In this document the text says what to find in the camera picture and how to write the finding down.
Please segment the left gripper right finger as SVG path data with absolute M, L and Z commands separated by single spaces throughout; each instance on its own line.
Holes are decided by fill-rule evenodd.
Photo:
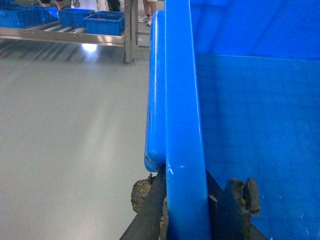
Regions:
M 252 223 L 261 211 L 258 183 L 231 178 L 221 188 L 206 171 L 210 227 L 214 240 L 266 240 Z

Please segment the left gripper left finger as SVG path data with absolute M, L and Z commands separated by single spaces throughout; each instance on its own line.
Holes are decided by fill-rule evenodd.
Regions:
M 163 164 L 159 168 L 140 211 L 120 238 L 122 240 L 158 240 L 161 233 L 166 233 L 168 224 L 161 225 L 166 196 L 166 166 Z

